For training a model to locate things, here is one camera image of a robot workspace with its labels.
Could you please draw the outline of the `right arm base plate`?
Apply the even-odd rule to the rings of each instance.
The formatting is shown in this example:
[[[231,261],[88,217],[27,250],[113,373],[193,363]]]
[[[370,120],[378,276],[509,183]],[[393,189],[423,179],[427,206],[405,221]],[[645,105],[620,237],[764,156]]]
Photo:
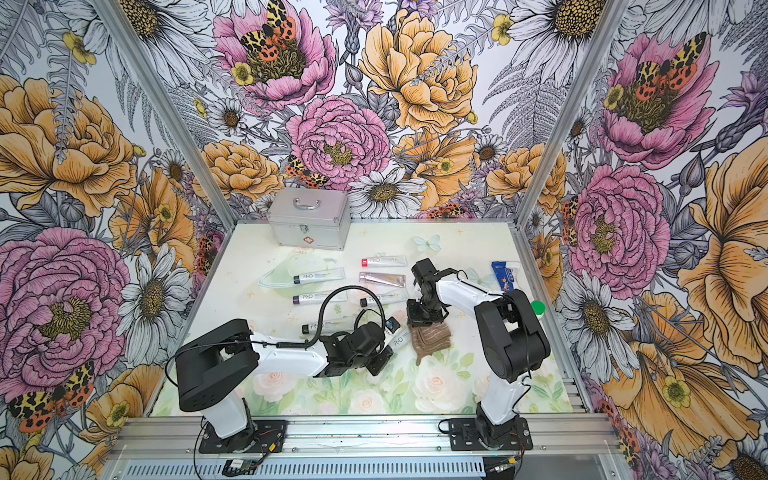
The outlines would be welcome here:
[[[482,418],[450,418],[447,435],[452,451],[529,451],[533,440],[522,416],[493,425]]]

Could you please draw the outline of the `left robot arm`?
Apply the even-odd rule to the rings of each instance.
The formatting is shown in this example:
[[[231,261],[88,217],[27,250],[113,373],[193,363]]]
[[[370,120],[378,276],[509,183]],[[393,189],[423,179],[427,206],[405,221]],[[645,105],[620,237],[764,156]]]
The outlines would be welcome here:
[[[249,435],[252,418],[236,388],[251,374],[339,377],[352,369],[375,376],[392,356],[389,343],[399,322],[368,322],[350,332],[321,335],[312,344],[278,340],[233,319],[183,345],[174,358],[179,408],[199,412],[222,440]]]

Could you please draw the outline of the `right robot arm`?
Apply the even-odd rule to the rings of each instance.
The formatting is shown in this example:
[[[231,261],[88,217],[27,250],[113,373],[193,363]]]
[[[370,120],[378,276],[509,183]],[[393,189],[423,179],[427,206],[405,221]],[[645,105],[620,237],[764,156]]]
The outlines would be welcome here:
[[[519,403],[532,373],[551,354],[551,345],[526,293],[489,291],[461,277],[457,269],[437,269],[428,258],[411,267],[418,297],[406,303],[407,323],[428,327],[443,322],[451,308],[470,316],[491,370],[488,388],[477,403],[473,426],[451,421],[454,450],[529,451],[533,448]]]

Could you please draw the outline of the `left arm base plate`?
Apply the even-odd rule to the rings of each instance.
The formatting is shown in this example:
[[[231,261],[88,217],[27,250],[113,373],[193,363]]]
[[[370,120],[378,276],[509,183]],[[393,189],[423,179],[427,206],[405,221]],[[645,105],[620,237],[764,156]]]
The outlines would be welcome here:
[[[252,420],[243,431],[222,438],[206,422],[197,450],[202,454],[279,453],[286,438],[287,426],[286,420]]]

